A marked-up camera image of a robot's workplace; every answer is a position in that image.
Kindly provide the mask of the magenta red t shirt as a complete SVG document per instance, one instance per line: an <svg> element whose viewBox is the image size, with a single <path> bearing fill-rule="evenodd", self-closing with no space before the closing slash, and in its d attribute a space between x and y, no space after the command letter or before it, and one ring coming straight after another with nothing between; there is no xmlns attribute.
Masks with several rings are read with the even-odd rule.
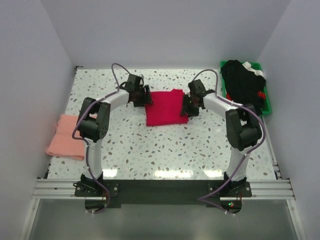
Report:
<svg viewBox="0 0 320 240"><path fill-rule="evenodd" d="M182 89L153 91L150 95L152 103L145 105L147 127L188 123L188 116L181 115L184 97Z"/></svg>

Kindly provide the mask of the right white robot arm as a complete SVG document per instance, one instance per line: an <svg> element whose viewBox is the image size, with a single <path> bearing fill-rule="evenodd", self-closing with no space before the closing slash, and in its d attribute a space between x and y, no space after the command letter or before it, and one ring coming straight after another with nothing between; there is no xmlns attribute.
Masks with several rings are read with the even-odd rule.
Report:
<svg viewBox="0 0 320 240"><path fill-rule="evenodd" d="M200 109L207 109L225 120L226 137L231 146L227 170L223 174L224 183L210 195L224 192L233 197L246 184L247 166L251 153L265 141L266 129L251 104L234 103L206 89L201 80L188 83L189 93L182 98L181 115L195 117Z"/></svg>

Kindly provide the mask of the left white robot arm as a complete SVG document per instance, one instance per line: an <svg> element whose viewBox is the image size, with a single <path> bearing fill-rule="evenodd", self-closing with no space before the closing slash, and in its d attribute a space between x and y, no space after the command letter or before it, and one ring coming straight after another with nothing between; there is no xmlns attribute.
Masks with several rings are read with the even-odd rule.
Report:
<svg viewBox="0 0 320 240"><path fill-rule="evenodd" d="M116 108L133 103L134 107L143 107L152 103L150 87L144 84L141 76L129 74L127 81L101 98L87 97L83 100L74 134L75 140L84 141L85 172L80 177L79 189L84 188L92 196L99 196L107 188L103 184L101 150L103 138L109 129L110 115Z"/></svg>

